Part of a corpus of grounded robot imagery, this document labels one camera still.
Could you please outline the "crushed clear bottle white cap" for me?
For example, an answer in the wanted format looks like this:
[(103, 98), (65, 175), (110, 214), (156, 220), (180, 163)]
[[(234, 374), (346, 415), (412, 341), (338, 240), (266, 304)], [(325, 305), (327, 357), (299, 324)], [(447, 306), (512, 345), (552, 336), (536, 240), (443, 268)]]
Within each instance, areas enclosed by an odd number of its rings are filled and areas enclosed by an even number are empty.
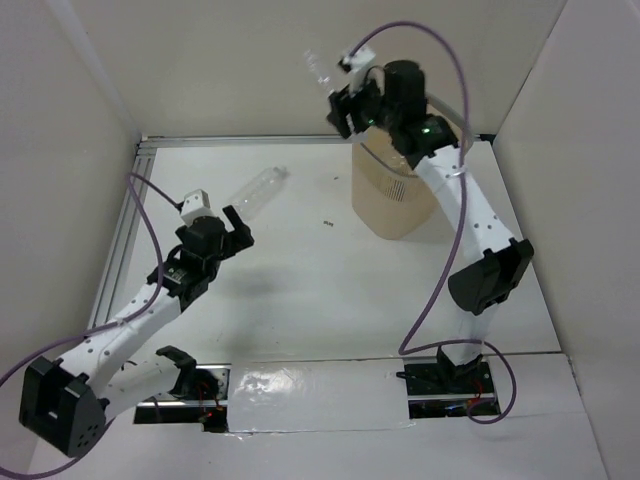
[(303, 54), (304, 63), (313, 78), (314, 84), (326, 96), (330, 96), (334, 91), (331, 72), (321, 61), (320, 57), (311, 49)]

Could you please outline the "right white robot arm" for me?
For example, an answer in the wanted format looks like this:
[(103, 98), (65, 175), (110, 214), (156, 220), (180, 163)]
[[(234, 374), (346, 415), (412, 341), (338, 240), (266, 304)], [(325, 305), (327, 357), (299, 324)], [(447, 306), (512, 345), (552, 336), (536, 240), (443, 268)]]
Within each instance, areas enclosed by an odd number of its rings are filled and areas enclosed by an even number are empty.
[(436, 379), (448, 392), (460, 391), (481, 360), (482, 342), (499, 306), (519, 285), (534, 249), (519, 240), (498, 217), (462, 159), (464, 143), (446, 118), (428, 112), (426, 77), (409, 60), (393, 61), (382, 71), (384, 82), (372, 75), (371, 60), (347, 57), (340, 68), (349, 83), (329, 96), (328, 121), (343, 138), (376, 127), (410, 171), (430, 189), (455, 230), (455, 251), (466, 266), (446, 273), (446, 287), (458, 309), (454, 341), (439, 347)]

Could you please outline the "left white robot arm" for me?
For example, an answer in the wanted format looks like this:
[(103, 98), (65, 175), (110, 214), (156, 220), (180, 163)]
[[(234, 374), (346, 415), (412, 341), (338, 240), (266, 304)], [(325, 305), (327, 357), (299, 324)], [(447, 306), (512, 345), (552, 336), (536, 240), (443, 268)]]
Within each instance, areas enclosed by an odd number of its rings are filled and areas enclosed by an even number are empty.
[(128, 360), (159, 330), (177, 320), (204, 295), (223, 261), (253, 246), (251, 230), (236, 209), (209, 212), (176, 231), (179, 244), (126, 308), (60, 355), (43, 355), (24, 372), (18, 420), (69, 458), (89, 451), (121, 413), (168, 393), (189, 397), (197, 387), (197, 363), (175, 346), (150, 358)]

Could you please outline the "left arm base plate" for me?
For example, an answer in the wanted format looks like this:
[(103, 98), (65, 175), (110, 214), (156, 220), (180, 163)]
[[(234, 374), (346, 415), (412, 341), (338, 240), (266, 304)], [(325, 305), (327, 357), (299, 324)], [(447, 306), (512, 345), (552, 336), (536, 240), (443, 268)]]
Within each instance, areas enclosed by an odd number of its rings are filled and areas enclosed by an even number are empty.
[(227, 413), (231, 366), (199, 364), (186, 394), (158, 394), (139, 403), (134, 425), (191, 425), (203, 432), (229, 432)]

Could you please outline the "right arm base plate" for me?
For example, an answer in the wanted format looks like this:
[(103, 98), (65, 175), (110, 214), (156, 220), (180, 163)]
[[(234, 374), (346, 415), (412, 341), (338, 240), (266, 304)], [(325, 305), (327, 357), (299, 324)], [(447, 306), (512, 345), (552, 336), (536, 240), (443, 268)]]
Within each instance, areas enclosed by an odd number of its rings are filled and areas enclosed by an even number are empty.
[(466, 417), (470, 406), (474, 417), (495, 417), (501, 413), (491, 369), (482, 361), (475, 372), (445, 385), (437, 375), (435, 362), (405, 363), (395, 376), (405, 383), (409, 418)]

